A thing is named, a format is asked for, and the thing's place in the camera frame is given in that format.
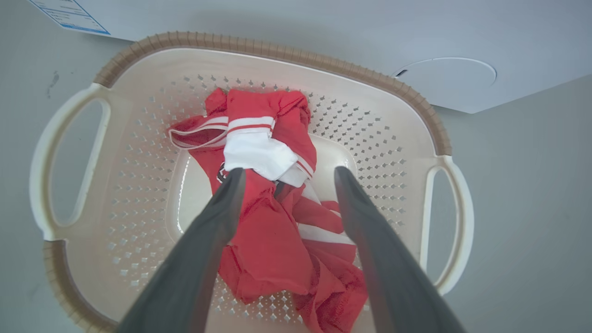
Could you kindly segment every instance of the woven brown trim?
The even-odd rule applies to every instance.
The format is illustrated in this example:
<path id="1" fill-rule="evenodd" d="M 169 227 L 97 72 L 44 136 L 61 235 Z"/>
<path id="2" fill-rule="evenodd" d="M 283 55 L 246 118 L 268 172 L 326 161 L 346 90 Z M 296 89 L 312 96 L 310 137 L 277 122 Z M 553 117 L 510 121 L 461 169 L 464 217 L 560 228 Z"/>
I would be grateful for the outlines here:
<path id="1" fill-rule="evenodd" d="M 448 134 L 432 106 L 410 86 L 367 68 L 289 46 L 260 40 L 214 34 L 170 32 L 147 37 L 113 57 L 96 75 L 95 82 L 111 88 L 131 65 L 161 50 L 178 47 L 207 49 L 258 56 L 318 69 L 389 92 L 407 102 L 427 126 L 437 155 L 452 155 Z"/>
<path id="2" fill-rule="evenodd" d="M 85 332 L 114 332 L 117 323 L 100 314 L 82 297 L 66 261 L 66 241 L 45 241 L 45 271 L 53 293 L 68 317 Z"/>

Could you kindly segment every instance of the white handle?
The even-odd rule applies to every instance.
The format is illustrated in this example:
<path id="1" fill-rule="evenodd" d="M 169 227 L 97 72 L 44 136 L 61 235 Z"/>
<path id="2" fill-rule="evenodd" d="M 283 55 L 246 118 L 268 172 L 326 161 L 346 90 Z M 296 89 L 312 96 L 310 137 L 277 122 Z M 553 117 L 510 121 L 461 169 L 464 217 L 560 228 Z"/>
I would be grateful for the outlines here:
<path id="1" fill-rule="evenodd" d="M 452 245 L 452 252 L 448 257 L 446 267 L 442 271 L 440 277 L 435 282 L 435 286 L 444 295 L 451 291 L 456 285 L 458 280 L 461 278 L 462 272 L 465 270 L 466 263 L 469 260 L 471 253 L 471 247 L 473 244 L 473 234 L 475 230 L 475 213 L 473 211 L 473 201 L 469 187 L 466 184 L 465 177 L 462 175 L 461 170 L 452 162 L 451 156 L 438 156 L 439 164 L 430 171 L 426 201 L 426 211 L 424 224 L 424 237 L 422 242 L 424 248 L 422 249 L 422 255 L 420 262 L 422 267 L 425 269 L 427 264 L 427 239 L 429 235 L 429 219 L 431 211 L 429 206 L 432 204 L 431 193 L 433 186 L 433 176 L 438 170 L 443 170 L 448 176 L 450 185 L 452 188 L 452 194 L 454 195 L 454 201 L 456 205 L 456 232 L 454 235 L 454 243 Z"/>
<path id="2" fill-rule="evenodd" d="M 56 222 L 50 199 L 50 174 L 57 147 L 59 146 L 66 128 L 76 115 L 92 100 L 101 98 L 104 95 L 104 90 L 106 90 L 106 88 L 102 85 L 93 83 L 89 88 L 79 91 L 77 94 L 70 97 L 70 99 L 49 121 L 41 134 L 41 138 L 39 138 L 39 141 L 37 142 L 29 177 L 29 198 L 31 200 L 33 216 L 35 217 L 37 226 L 43 231 L 43 238 L 46 241 L 62 239 L 59 230 L 67 226 L 59 225 Z M 72 213 L 72 218 L 69 222 L 70 225 L 78 220 L 82 212 L 82 207 L 86 200 L 86 194 L 91 183 L 92 173 L 96 165 L 96 160 L 98 159 L 99 151 L 101 150 L 103 138 L 105 137 L 110 116 L 110 108 L 104 99 L 101 100 L 101 104 L 103 105 L 101 124 L 82 180 L 82 186 L 76 201 L 74 212 Z"/>

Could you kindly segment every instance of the red fabric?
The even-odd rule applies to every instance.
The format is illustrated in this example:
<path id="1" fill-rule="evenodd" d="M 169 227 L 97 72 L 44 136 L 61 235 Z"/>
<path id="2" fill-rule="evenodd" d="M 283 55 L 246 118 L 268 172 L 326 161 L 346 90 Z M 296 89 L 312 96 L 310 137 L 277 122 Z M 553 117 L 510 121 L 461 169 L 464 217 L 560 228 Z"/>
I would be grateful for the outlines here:
<path id="1" fill-rule="evenodd" d="M 254 110 L 262 116 L 273 110 L 277 115 L 273 137 L 288 145 L 312 168 L 316 166 L 316 150 L 307 133 L 310 112 L 302 93 L 231 90 L 226 97 L 217 89 L 205 103 L 207 118 L 187 119 L 173 128 L 189 128 L 203 119 L 225 115 L 231 121 L 240 115 L 240 110 Z M 192 135 L 189 140 L 208 142 L 207 134 L 203 135 Z M 213 191 L 227 174 L 223 171 L 222 148 L 189 151 L 208 175 Z M 294 188 L 286 184 L 275 193 L 272 181 L 246 170 L 239 226 L 230 245 L 223 250 L 218 273 L 232 294 L 245 303 L 288 290 L 311 331 L 349 332 L 367 299 L 363 274 L 352 264 L 356 248 L 300 238 L 298 223 L 343 232 L 341 218 L 330 210 L 338 209 L 337 204 L 319 205 L 302 197 L 303 189 L 304 186 Z"/>

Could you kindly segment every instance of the gray floor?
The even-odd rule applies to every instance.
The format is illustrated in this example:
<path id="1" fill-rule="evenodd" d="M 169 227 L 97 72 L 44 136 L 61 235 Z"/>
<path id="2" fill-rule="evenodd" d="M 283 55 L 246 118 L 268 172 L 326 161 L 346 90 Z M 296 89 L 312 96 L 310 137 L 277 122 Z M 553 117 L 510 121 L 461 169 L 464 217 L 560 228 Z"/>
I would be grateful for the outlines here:
<path id="1" fill-rule="evenodd" d="M 127 41 L 62 30 L 26 1 L 0 11 L 0 331 L 79 332 L 44 275 L 28 173 L 53 113 Z M 469 332 L 592 331 L 592 76 L 475 115 L 438 109 L 475 205 L 475 243 L 446 300 Z M 429 274 L 451 241 L 434 194 Z"/>

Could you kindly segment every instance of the beige plastic basket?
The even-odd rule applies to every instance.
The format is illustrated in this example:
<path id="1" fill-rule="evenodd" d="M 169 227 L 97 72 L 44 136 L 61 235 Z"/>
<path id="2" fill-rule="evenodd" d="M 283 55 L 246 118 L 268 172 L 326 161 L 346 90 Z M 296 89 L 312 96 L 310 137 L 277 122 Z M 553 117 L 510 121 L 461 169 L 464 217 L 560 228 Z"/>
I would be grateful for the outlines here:
<path id="1" fill-rule="evenodd" d="M 166 33 L 122 51 L 56 113 L 37 145 L 30 196 L 43 231 L 47 276 L 67 314 L 87 331 L 112 331 L 211 197 L 203 170 L 165 129 L 204 114 L 216 87 L 297 89 L 309 97 L 318 150 L 313 187 L 336 199 L 333 168 L 345 165 L 425 268 L 433 177 L 448 175 L 457 208 L 452 253 L 436 287 L 450 291 L 472 244 L 471 196 L 430 104 L 390 77 L 351 63 L 261 41 Z M 102 123 L 74 214 L 60 226 L 50 175 L 65 128 L 89 102 Z M 244 305 L 218 278 L 208 332 L 305 332 L 289 293 Z M 354 331 L 374 330 L 368 306 Z"/>

